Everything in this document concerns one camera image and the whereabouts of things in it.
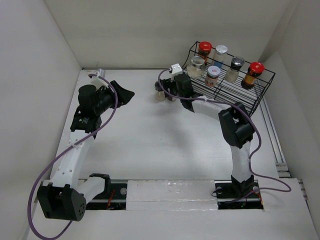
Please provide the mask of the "white lid dark spice jar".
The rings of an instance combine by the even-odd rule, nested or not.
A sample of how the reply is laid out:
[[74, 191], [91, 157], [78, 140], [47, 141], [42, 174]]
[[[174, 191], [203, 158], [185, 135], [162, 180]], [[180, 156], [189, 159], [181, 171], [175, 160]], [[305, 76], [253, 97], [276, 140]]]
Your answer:
[[175, 102], [177, 100], [175, 97], [172, 96], [168, 96], [167, 99], [171, 102]]

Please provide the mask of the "black knob grinder jar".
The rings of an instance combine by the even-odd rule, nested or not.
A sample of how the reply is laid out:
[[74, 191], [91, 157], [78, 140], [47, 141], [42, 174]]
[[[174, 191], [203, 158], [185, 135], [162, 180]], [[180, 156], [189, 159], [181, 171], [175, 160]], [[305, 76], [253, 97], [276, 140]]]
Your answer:
[[159, 102], [162, 102], [166, 99], [164, 91], [161, 89], [160, 84], [158, 81], [154, 84], [155, 88], [155, 99]]

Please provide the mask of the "wide clear glass jar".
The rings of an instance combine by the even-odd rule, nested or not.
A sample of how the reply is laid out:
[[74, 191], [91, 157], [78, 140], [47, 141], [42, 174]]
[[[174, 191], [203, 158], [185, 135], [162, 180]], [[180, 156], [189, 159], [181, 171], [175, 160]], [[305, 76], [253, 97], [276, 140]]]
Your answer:
[[193, 56], [186, 66], [187, 74], [192, 79], [202, 77], [205, 69], [205, 60], [201, 56]]

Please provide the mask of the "white lid orange spice jar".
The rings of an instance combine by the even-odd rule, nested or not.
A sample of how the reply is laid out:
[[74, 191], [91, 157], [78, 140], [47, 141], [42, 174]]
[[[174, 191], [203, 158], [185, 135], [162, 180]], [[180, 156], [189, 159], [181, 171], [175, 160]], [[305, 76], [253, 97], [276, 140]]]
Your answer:
[[220, 76], [221, 69], [215, 65], [208, 67], [204, 83], [208, 87], [214, 87]]

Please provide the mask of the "red lid chili jar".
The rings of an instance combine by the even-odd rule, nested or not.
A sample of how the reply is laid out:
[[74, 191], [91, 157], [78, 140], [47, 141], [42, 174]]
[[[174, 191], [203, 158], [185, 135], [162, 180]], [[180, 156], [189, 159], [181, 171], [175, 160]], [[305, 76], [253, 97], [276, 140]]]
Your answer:
[[207, 65], [208, 57], [212, 50], [212, 44], [208, 41], [202, 41], [198, 45], [198, 56], [204, 59], [204, 64]]
[[250, 90], [255, 86], [255, 82], [257, 78], [263, 73], [265, 70], [265, 67], [260, 62], [252, 62], [248, 69], [245, 77], [243, 78], [241, 82], [241, 86], [246, 89]]

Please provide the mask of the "silver lid blue label shaker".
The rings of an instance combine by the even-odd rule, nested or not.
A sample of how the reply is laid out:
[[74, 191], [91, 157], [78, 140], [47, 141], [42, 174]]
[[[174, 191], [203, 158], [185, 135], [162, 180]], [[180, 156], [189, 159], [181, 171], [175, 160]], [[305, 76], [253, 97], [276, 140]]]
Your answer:
[[228, 47], [225, 45], [217, 45], [213, 54], [212, 65], [218, 68], [222, 68], [228, 52]]

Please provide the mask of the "black collar pepper shaker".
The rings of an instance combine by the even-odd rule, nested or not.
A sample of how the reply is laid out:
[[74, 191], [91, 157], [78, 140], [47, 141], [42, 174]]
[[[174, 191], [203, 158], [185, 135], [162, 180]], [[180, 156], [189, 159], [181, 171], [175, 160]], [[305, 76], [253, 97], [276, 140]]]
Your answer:
[[242, 58], [241, 56], [234, 56], [231, 60], [230, 68], [225, 74], [224, 80], [229, 83], [235, 83], [244, 63], [244, 58]]

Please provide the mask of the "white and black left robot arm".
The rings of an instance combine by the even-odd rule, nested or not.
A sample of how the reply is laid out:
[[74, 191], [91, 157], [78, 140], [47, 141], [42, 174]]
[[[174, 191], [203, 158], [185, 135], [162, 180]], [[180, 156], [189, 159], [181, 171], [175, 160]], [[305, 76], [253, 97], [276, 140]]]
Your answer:
[[87, 153], [101, 127], [101, 115], [108, 109], [126, 105], [134, 92], [124, 89], [116, 81], [111, 86], [96, 88], [87, 84], [78, 90], [78, 107], [70, 127], [70, 147], [50, 180], [44, 181], [37, 198], [47, 219], [80, 221], [87, 204], [96, 196], [107, 198], [112, 193], [111, 179], [107, 174], [92, 173], [78, 184]]

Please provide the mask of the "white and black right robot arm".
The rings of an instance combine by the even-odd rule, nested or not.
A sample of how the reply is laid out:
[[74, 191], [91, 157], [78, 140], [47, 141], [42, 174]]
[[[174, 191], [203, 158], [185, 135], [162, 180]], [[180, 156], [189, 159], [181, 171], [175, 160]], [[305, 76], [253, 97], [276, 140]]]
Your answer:
[[240, 102], [217, 102], [195, 92], [191, 79], [184, 73], [168, 79], [159, 78], [154, 87], [166, 99], [179, 99], [188, 111], [219, 121], [223, 138], [230, 146], [232, 173], [230, 183], [215, 185], [215, 193], [218, 198], [227, 199], [229, 203], [248, 197], [254, 187], [250, 147], [256, 127], [244, 105]]

